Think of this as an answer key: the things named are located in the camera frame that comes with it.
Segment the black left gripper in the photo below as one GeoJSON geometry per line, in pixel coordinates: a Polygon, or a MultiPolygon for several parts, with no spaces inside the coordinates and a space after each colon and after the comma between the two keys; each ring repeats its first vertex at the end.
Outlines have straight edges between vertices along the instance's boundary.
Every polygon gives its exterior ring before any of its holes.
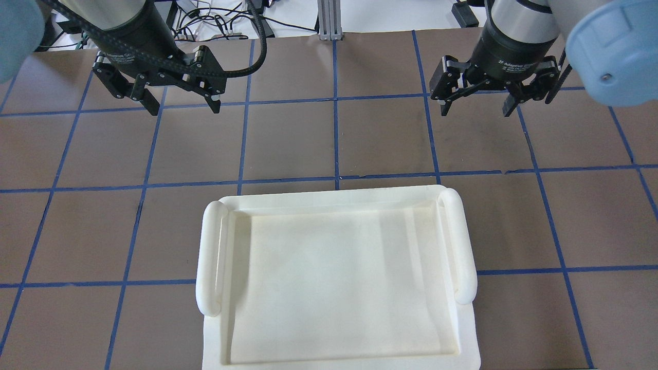
{"type": "Polygon", "coordinates": [[[149,86],[176,86],[205,99],[214,114],[227,77],[212,51],[204,45],[183,52],[154,5],[102,7],[92,21],[92,40],[99,48],[93,71],[117,99],[139,101],[152,116],[160,103],[149,86]]]}

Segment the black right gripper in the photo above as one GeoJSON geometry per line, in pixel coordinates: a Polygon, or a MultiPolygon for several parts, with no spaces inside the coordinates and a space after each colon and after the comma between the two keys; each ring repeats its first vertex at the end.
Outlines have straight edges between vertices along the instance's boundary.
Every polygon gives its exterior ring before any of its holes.
{"type": "Polygon", "coordinates": [[[459,61],[442,56],[430,80],[430,98],[438,101],[442,117],[452,103],[477,91],[508,91],[503,117],[510,117],[520,104],[541,101],[559,89],[559,64],[547,55],[556,40],[529,44],[515,40],[491,22],[485,24],[471,57],[459,61]]]}

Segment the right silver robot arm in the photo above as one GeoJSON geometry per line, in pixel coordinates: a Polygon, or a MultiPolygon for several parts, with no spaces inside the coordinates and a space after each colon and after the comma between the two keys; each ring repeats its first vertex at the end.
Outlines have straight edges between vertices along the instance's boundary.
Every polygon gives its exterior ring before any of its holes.
{"type": "Polygon", "coordinates": [[[633,107],[657,97],[656,1],[474,1],[487,20],[468,61],[442,57],[429,84],[446,116],[478,91],[507,91],[503,115],[552,102],[578,73],[597,103],[633,107]]]}

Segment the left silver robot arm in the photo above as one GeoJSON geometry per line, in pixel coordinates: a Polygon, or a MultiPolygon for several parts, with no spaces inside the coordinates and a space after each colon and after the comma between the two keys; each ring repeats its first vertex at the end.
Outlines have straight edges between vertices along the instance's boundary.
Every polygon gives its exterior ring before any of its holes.
{"type": "MultiPolygon", "coordinates": [[[[62,1],[68,19],[78,24],[99,51],[92,70],[109,93],[158,113],[158,99],[148,86],[177,86],[202,96],[215,114],[226,77],[205,46],[185,53],[153,1],[62,1]]],[[[14,77],[31,52],[42,44],[52,1],[2,1],[2,83],[14,77]]]]}

